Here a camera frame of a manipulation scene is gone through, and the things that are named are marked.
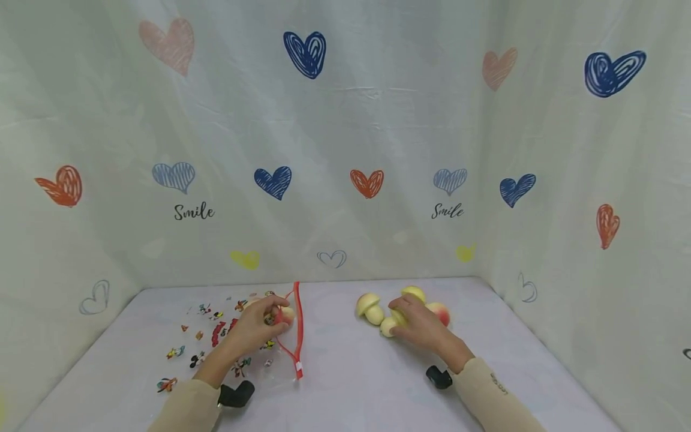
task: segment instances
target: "black handle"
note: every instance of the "black handle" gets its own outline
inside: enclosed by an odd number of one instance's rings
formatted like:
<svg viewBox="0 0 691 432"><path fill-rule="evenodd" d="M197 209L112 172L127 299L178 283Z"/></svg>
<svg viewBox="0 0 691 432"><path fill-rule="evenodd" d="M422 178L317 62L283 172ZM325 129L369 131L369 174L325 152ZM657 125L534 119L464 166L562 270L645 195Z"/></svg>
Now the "black handle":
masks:
<svg viewBox="0 0 691 432"><path fill-rule="evenodd" d="M449 388L451 387L451 384L453 384L453 380L451 379L451 375L448 374L448 370L442 372L436 366L430 366L425 375L427 375L427 378L432 381L434 387L438 388L439 390Z"/></svg>
<svg viewBox="0 0 691 432"><path fill-rule="evenodd" d="M241 382L236 390L223 384L220 387L218 403L231 408L242 408L247 405L253 394L254 385L249 381Z"/></svg>

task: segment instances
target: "beige sleeve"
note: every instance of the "beige sleeve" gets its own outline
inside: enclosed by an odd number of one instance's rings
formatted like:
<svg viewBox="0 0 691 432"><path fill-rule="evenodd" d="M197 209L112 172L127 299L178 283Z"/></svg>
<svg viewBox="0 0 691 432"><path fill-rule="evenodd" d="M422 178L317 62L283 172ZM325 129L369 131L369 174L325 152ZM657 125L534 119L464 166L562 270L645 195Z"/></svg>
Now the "beige sleeve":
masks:
<svg viewBox="0 0 691 432"><path fill-rule="evenodd" d="M192 379L173 388L149 432L211 432L221 408L220 390Z"/></svg>
<svg viewBox="0 0 691 432"><path fill-rule="evenodd" d="M483 359L472 359L458 375L449 373L456 393L485 432L545 432L528 408L499 382Z"/></svg>

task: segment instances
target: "fabric backdrop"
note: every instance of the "fabric backdrop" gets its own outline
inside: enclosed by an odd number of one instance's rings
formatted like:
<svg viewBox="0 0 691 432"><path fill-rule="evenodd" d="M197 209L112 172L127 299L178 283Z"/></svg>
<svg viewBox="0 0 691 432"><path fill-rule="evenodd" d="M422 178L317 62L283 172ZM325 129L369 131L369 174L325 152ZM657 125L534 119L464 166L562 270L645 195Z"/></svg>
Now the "fabric backdrop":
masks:
<svg viewBox="0 0 691 432"><path fill-rule="evenodd" d="M689 21L3 0L0 427L143 288L478 275L626 430L691 431Z"/></svg>

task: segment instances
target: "orange heart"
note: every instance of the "orange heart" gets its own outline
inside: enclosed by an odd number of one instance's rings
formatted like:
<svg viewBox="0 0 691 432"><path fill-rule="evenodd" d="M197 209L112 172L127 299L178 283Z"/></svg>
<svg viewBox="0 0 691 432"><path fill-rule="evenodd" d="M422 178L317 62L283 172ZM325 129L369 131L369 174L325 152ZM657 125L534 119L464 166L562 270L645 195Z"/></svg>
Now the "orange heart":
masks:
<svg viewBox="0 0 691 432"><path fill-rule="evenodd" d="M350 181L355 186L355 188L365 196L365 198L374 198L381 189L381 185L384 183L384 171L376 170L372 175L367 178L362 171L358 169L353 169L350 172Z"/></svg>
<svg viewBox="0 0 691 432"><path fill-rule="evenodd" d="M602 248L607 249L619 230L619 216L614 215L611 205L602 204L598 209L597 223Z"/></svg>
<svg viewBox="0 0 691 432"><path fill-rule="evenodd" d="M139 37L146 49L161 62L170 66L183 77L194 51L194 33L192 25L185 18L176 18L168 27L168 34L150 21L139 24Z"/></svg>
<svg viewBox="0 0 691 432"><path fill-rule="evenodd" d="M36 183L58 205L74 207L82 197L82 178L76 168L65 165L57 170L55 183L47 178L36 177Z"/></svg>
<svg viewBox="0 0 691 432"><path fill-rule="evenodd" d="M517 58L518 50L516 48L509 48L501 59L497 57L494 51L488 51L484 55L482 77L489 88L497 91L502 82L509 76L509 72L511 72Z"/></svg>

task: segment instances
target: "white table surface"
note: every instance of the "white table surface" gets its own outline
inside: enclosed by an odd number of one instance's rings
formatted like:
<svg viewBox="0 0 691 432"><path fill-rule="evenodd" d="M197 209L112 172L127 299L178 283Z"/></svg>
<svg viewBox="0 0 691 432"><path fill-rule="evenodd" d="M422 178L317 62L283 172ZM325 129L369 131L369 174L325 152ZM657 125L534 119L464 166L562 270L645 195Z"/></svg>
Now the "white table surface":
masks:
<svg viewBox="0 0 691 432"><path fill-rule="evenodd" d="M258 389L243 409L227 408L219 431L481 431L453 389L425 377L434 357L413 352L357 319L355 302L375 292L382 306L407 285L451 311L451 328L492 367L548 431L619 431L578 382L511 309L477 278L302 283L305 377L297 384ZM168 393L162 377L189 379L189 358L209 349L211 331L195 341L196 305L227 311L250 292L286 294L291 283L161 288L141 292L32 413L20 431L145 431ZM183 334L180 325L191 324ZM173 346L179 358L166 360Z"/></svg>

